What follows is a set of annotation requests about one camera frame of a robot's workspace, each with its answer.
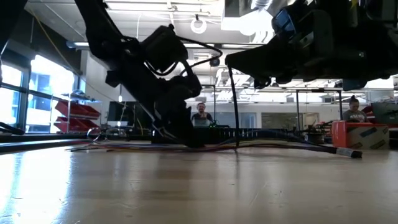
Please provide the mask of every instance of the workbench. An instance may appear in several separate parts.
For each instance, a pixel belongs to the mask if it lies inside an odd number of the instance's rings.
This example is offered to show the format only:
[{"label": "workbench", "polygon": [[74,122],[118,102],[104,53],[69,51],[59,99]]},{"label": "workbench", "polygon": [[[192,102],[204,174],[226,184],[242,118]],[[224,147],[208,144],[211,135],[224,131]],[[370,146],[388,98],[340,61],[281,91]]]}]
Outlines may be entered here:
[{"label": "workbench", "polygon": [[396,223],[398,152],[0,156],[0,223]]}]

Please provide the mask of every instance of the desk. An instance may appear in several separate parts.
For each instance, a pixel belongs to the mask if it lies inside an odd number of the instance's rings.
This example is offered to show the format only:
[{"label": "desk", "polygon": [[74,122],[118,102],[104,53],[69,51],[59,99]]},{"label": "desk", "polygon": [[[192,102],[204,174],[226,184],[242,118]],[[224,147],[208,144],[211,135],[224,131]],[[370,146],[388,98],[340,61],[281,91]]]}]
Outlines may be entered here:
[{"label": "desk", "polygon": [[0,156],[0,223],[395,223],[398,152]]}]

